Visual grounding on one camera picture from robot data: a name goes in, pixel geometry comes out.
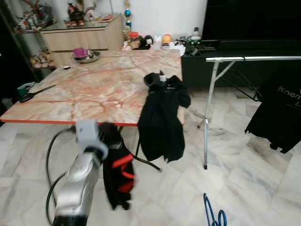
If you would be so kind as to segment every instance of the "marble table top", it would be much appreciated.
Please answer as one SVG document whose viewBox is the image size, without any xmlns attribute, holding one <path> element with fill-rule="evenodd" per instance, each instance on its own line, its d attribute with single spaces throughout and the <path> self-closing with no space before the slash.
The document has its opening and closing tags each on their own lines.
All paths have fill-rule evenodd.
<svg viewBox="0 0 301 226">
<path fill-rule="evenodd" d="M 3 122 L 74 124 L 82 119 L 136 126 L 147 97 L 143 78 L 162 70 L 182 79 L 178 50 L 102 51 L 93 63 L 70 60 L 71 68 L 56 69 L 31 92 L 56 84 L 25 103 L 17 102 L 0 119 Z M 178 118 L 183 123 L 183 109 Z"/>
</svg>

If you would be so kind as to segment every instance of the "metal table leg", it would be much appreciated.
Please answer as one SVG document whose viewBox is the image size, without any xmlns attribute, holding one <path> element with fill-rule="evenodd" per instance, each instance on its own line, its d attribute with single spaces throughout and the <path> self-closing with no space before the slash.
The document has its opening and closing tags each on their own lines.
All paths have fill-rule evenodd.
<svg viewBox="0 0 301 226">
<path fill-rule="evenodd" d="M 118 129 L 119 133 L 122 131 L 122 129 L 123 129 L 123 126 L 120 126 L 119 129 Z M 153 168 L 155 168 L 159 172 L 162 172 L 162 169 L 159 168 L 158 166 L 156 166 L 155 164 L 153 164 L 153 163 L 151 163 L 149 161 L 146 161 L 146 160 L 141 159 L 141 158 L 138 157 L 139 147 L 140 147 L 140 138 L 138 140 L 138 144 L 137 144 L 137 148 L 136 148 L 136 153 L 135 153 L 135 155 L 133 155 L 133 158 L 136 159 L 137 161 L 140 161 L 140 162 L 143 162 L 145 164 L 148 164 L 148 165 L 152 166 Z"/>
<path fill-rule="evenodd" d="M 212 71 L 212 77 L 211 77 L 211 82 L 210 82 L 210 88 L 209 88 L 209 94 L 208 94 L 208 100 L 207 100 L 207 105 L 206 105 L 206 110 L 205 110 L 205 115 L 204 115 L 204 169 L 207 169 L 207 154 L 208 154 L 208 149 L 207 149 L 207 144 L 208 144 L 208 114 L 211 106 L 211 100 L 212 100 L 212 95 L 213 95 L 213 90 L 215 86 L 215 82 L 222 77 L 235 63 L 235 60 L 230 62 L 228 66 L 220 73 L 217 75 L 218 67 L 220 64 L 219 60 L 216 60 L 214 62 L 213 66 L 213 71 Z"/>
</svg>

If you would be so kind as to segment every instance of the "purple cup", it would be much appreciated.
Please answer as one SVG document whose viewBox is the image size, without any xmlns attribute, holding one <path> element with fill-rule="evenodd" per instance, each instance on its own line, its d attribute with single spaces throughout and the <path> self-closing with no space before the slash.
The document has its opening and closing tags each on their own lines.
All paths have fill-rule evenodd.
<svg viewBox="0 0 301 226">
<path fill-rule="evenodd" d="M 74 53 L 75 57 L 84 57 L 85 56 L 84 48 L 75 48 L 73 50 L 73 53 Z"/>
</svg>

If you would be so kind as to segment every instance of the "cabinet drawer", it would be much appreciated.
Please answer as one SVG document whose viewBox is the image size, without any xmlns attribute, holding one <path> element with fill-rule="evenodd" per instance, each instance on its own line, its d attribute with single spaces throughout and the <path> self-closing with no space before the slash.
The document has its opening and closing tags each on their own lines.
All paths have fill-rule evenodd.
<svg viewBox="0 0 301 226">
<path fill-rule="evenodd" d="M 67 51 L 78 47 L 108 49 L 105 31 L 45 33 L 43 37 L 51 51 Z"/>
</svg>

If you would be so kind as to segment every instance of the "black cable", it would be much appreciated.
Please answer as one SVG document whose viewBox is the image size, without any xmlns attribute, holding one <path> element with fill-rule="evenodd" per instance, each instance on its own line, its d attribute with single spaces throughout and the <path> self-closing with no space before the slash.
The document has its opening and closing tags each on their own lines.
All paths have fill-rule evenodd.
<svg viewBox="0 0 301 226">
<path fill-rule="evenodd" d="M 64 132 L 68 132 L 68 131 L 75 131 L 75 127 L 71 127 L 71 128 L 68 128 L 68 129 L 63 129 L 61 131 L 59 131 L 51 140 L 50 142 L 50 145 L 48 147 L 48 150 L 47 150 L 47 154 L 46 154 L 46 162 L 45 162 L 45 166 L 46 166 L 46 177 L 47 177 L 47 182 L 48 182 L 48 186 L 49 186 L 49 189 L 51 188 L 51 185 L 52 185 L 52 182 L 51 182 L 51 178 L 50 178 L 50 175 L 49 175 L 49 156 L 50 156 L 50 151 L 51 151 L 51 148 L 52 148 L 52 145 L 55 141 L 55 139 L 62 133 Z M 54 205 L 56 206 L 56 199 L 55 199 L 55 194 L 52 193 L 52 198 L 53 198 L 53 202 L 54 202 Z"/>
<path fill-rule="evenodd" d="M 46 216 L 47 216 L 47 220 L 48 220 L 48 223 L 50 226 L 52 226 L 52 222 L 50 220 L 50 215 L 49 215 L 49 201 L 50 201 L 50 197 L 51 195 L 53 194 L 53 190 L 56 186 L 56 184 L 58 183 L 58 181 L 63 177 L 65 176 L 66 173 L 63 173 L 58 179 L 56 179 L 56 181 L 53 183 L 53 185 L 50 187 L 50 190 L 48 192 L 48 195 L 47 195 L 47 199 L 46 199 Z"/>
</svg>

